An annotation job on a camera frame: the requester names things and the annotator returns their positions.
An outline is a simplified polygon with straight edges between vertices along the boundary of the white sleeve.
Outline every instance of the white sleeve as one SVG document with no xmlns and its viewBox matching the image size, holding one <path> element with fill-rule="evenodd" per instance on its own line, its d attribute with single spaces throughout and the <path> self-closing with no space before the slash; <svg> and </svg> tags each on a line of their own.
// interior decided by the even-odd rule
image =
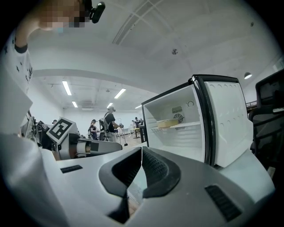
<svg viewBox="0 0 284 227">
<path fill-rule="evenodd" d="M 32 79 L 33 68 L 31 66 L 28 46 L 19 48 L 15 46 L 15 31 L 12 32 L 0 54 L 0 73 L 8 74 L 17 83 L 20 89 L 28 92 L 29 82 Z"/>
</svg>

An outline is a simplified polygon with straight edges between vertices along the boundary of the person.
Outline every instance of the person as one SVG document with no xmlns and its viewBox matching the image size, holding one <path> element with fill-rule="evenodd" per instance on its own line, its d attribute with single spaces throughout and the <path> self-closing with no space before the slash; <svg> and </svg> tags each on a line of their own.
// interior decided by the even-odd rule
<svg viewBox="0 0 284 227">
<path fill-rule="evenodd" d="M 132 125 L 132 126 L 133 126 L 133 128 L 135 129 L 135 128 L 136 128 L 135 121 L 134 121 L 134 120 L 132 120 L 131 122 L 132 122 L 132 124 L 131 124 L 131 125 Z"/>
<path fill-rule="evenodd" d="M 113 115 L 113 112 L 115 112 L 115 109 L 113 106 L 110 106 L 107 108 L 107 113 L 105 114 L 105 120 L 108 124 L 108 133 L 106 133 L 106 136 L 108 138 L 109 142 L 116 142 L 116 136 L 114 133 L 114 127 L 118 128 L 119 125 L 115 123 L 115 117 Z"/>
<path fill-rule="evenodd" d="M 23 18 L 11 33 L 0 53 L 0 84 L 10 78 L 24 94 L 28 93 L 33 67 L 28 51 L 28 38 L 37 29 L 49 31 L 65 27 L 69 23 L 84 21 L 89 0 L 39 0 L 39 3 Z M 23 117 L 22 127 L 28 124 L 29 114 Z"/>
<path fill-rule="evenodd" d="M 135 124 L 136 124 L 136 128 L 139 128 L 139 124 L 141 123 L 141 121 L 136 117 L 135 118 Z"/>
<path fill-rule="evenodd" d="M 114 133 L 115 133 L 116 138 L 117 138 L 117 135 L 118 135 L 118 128 L 117 127 L 114 127 Z"/>
<path fill-rule="evenodd" d="M 95 126 L 96 124 L 96 120 L 93 119 L 92 122 L 91 122 L 91 125 L 89 127 L 89 130 L 88 130 L 88 134 L 90 133 L 91 134 L 91 138 L 93 140 L 98 140 L 98 136 L 97 136 L 97 127 Z"/>
</svg>

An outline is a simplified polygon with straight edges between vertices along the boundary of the white ceiling panel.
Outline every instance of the white ceiling panel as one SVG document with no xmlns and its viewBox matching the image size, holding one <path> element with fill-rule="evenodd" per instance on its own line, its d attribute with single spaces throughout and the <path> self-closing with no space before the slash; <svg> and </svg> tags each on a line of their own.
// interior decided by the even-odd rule
<svg viewBox="0 0 284 227">
<path fill-rule="evenodd" d="M 75 101 L 79 108 L 105 110 L 112 102 L 118 110 L 135 110 L 142 102 L 157 95 L 132 86 L 92 78 L 52 76 L 34 80 L 37 80 L 39 86 L 47 88 L 49 95 L 63 108 L 73 108 L 72 101 Z M 67 95 L 62 85 L 63 80 L 67 81 L 71 96 Z M 126 91 L 118 99 L 114 99 L 122 88 Z"/>
<path fill-rule="evenodd" d="M 100 81 L 68 78 L 74 98 L 81 103 L 103 106 L 112 100 L 118 88 L 110 82 L 104 85 L 104 76 L 107 81 L 116 82 L 117 87 L 118 82 L 139 84 L 145 97 L 145 90 L 161 93 L 201 73 L 237 77 L 245 87 L 253 79 L 244 80 L 245 72 L 257 77 L 282 55 L 262 19 L 241 0 L 105 3 L 99 23 L 65 28 L 63 34 L 57 34 L 57 30 L 53 35 L 35 32 L 29 42 L 35 77 L 39 70 L 81 70 Z M 173 49 L 177 49 L 176 55 L 172 54 Z M 54 87 L 61 83 L 52 80 Z M 102 87 L 108 87 L 110 92 L 106 94 Z M 64 95 L 65 91 L 59 88 L 57 92 Z M 133 98 L 124 95 L 127 101 L 121 106 L 131 109 L 136 99 L 140 101 L 135 92 Z M 68 105 L 70 100 L 62 102 Z"/>
</svg>

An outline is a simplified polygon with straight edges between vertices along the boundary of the person's arm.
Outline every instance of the person's arm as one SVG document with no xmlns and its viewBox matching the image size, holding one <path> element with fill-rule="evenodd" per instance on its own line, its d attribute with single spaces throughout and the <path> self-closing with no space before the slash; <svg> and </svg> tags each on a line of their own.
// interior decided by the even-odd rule
<svg viewBox="0 0 284 227">
<path fill-rule="evenodd" d="M 94 130 L 94 127 L 93 126 L 91 126 L 91 132 L 92 133 L 95 133 L 96 131 Z"/>
<path fill-rule="evenodd" d="M 19 26 L 16 29 L 15 45 L 20 48 L 26 46 L 30 34 L 38 28 L 39 28 L 39 17 L 37 16 L 37 13 L 34 10 L 32 10 L 20 22 Z"/>
<path fill-rule="evenodd" d="M 115 121 L 112 121 L 112 125 L 113 125 L 114 127 L 116 127 L 116 128 L 118 128 L 118 127 L 119 127 L 119 125 L 118 125 L 118 124 L 116 124 L 116 123 L 115 123 Z"/>
</svg>

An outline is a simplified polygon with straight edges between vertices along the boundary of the ceiling light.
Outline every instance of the ceiling light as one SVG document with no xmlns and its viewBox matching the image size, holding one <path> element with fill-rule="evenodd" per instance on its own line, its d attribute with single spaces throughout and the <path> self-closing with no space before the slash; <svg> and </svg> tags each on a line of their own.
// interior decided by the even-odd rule
<svg viewBox="0 0 284 227">
<path fill-rule="evenodd" d="M 250 78 L 251 76 L 252 76 L 251 73 L 245 73 L 245 79 L 248 79 L 248 78 Z"/>
<path fill-rule="evenodd" d="M 123 92 L 125 92 L 125 91 L 126 91 L 126 89 L 122 88 L 122 89 L 120 90 L 120 92 L 117 93 L 117 95 L 115 96 L 115 98 L 119 98 L 119 96 L 121 96 L 121 94 L 122 94 Z"/>
<path fill-rule="evenodd" d="M 72 95 L 72 94 L 71 94 L 71 91 L 70 91 L 70 89 L 69 89 L 69 86 L 68 86 L 68 84 L 67 84 L 67 81 L 62 81 L 62 83 L 63 83 L 63 86 L 64 86 L 64 88 L 65 88 L 67 94 L 68 94 L 68 95 Z"/>
<path fill-rule="evenodd" d="M 75 108 L 78 108 L 76 102 L 72 101 L 72 103 L 73 103 L 73 105 L 74 105 Z"/>
</svg>

